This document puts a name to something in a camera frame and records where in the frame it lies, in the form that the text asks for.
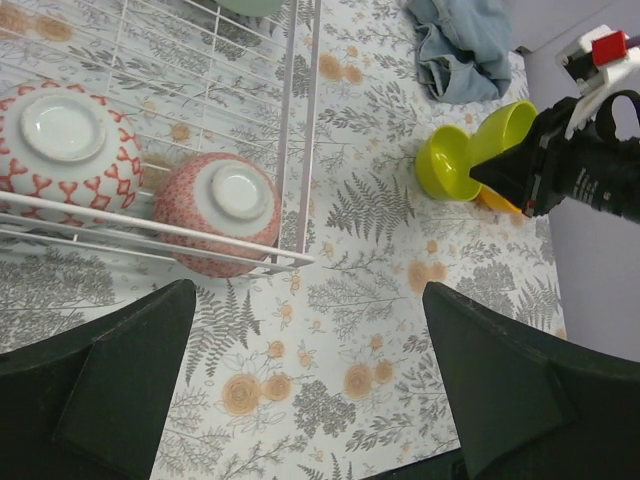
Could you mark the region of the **orange bowl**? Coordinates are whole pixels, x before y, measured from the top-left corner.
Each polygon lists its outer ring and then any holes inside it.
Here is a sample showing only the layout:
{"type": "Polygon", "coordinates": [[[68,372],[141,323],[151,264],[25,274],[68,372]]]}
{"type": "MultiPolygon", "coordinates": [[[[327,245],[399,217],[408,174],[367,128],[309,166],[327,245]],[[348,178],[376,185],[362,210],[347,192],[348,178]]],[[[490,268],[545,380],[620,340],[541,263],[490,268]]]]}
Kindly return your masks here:
{"type": "Polygon", "coordinates": [[[500,196],[487,186],[483,186],[478,194],[478,198],[491,210],[500,213],[519,214],[521,210],[514,206],[507,199],[500,196]]]}

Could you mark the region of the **red diamond pattern bowl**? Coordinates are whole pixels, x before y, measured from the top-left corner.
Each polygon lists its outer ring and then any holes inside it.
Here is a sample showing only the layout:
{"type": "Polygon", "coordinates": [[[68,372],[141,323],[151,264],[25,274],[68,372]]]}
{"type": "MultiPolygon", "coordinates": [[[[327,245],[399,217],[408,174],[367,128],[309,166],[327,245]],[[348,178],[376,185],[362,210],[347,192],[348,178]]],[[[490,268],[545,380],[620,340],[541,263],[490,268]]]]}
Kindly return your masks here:
{"type": "Polygon", "coordinates": [[[53,80],[2,92],[3,192],[123,213],[143,175],[135,127],[105,96],[53,80]]]}

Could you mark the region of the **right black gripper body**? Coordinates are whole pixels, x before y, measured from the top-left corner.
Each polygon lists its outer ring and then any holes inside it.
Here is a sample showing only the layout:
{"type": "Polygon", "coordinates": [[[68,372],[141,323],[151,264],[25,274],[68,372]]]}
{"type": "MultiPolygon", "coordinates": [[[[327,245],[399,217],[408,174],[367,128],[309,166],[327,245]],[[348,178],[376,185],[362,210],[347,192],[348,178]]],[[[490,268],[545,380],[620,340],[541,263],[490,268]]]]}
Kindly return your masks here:
{"type": "Polygon", "coordinates": [[[569,120],[578,104],[564,97],[541,112],[524,145],[531,154],[522,213],[527,217],[548,214],[563,199],[571,198],[598,210],[598,182],[589,169],[600,146],[594,122],[589,120],[573,135],[565,137],[569,120]]]}

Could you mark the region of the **lime green bowl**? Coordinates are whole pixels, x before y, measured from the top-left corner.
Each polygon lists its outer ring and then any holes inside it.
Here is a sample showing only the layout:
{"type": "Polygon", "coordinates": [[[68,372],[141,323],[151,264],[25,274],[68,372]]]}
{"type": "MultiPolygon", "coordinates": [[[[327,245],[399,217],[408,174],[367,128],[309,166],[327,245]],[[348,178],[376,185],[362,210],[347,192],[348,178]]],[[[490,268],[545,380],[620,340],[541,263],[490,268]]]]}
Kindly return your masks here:
{"type": "Polygon", "coordinates": [[[420,147],[415,174],[421,188],[440,201],[468,202],[480,192],[481,184],[470,178],[466,149],[470,137],[452,125],[437,128],[420,147]]]}
{"type": "Polygon", "coordinates": [[[470,137],[467,155],[478,165],[521,143],[538,115],[529,101],[506,105],[491,113],[470,137]]]}

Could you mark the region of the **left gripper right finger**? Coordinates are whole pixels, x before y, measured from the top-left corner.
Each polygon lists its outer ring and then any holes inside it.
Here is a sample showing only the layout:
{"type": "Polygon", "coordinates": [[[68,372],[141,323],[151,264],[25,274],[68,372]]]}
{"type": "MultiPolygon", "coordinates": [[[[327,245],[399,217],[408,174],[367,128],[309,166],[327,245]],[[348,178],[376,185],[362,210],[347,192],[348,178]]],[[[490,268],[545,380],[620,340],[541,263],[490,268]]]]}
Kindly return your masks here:
{"type": "Polygon", "coordinates": [[[638,478],[638,363],[439,282],[422,301],[467,478],[638,478]]]}

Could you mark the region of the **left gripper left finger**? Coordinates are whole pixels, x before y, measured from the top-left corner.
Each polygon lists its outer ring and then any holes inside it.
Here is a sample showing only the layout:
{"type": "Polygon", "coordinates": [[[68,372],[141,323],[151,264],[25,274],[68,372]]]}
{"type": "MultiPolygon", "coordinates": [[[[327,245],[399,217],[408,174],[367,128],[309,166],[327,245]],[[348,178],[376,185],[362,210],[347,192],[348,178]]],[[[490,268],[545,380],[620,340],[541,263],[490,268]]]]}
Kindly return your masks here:
{"type": "Polygon", "coordinates": [[[2,478],[149,478],[195,309],[177,280],[2,354],[2,478]]]}

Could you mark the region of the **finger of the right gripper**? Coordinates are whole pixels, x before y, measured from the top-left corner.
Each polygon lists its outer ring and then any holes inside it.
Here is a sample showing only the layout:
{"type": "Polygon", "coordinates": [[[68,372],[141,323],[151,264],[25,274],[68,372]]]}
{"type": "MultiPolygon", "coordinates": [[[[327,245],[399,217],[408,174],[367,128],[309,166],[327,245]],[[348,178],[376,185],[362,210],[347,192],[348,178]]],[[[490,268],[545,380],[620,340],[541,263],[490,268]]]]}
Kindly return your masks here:
{"type": "Polygon", "coordinates": [[[537,147],[525,144],[511,147],[473,166],[470,177],[508,200],[524,215],[534,215],[538,185],[537,150],[537,147]]]}

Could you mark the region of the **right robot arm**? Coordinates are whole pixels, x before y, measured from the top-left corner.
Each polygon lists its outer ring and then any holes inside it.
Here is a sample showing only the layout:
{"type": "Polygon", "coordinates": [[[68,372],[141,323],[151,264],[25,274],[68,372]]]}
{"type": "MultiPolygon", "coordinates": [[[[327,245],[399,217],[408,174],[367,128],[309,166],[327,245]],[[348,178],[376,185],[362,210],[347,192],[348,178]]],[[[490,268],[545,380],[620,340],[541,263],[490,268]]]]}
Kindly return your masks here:
{"type": "Polygon", "coordinates": [[[609,95],[596,116],[570,139],[564,130],[578,100],[565,97],[538,114],[524,140],[470,169],[527,217],[543,216],[571,198],[600,212],[639,222],[639,139],[616,137],[614,101],[639,109],[639,94],[609,95]]]}

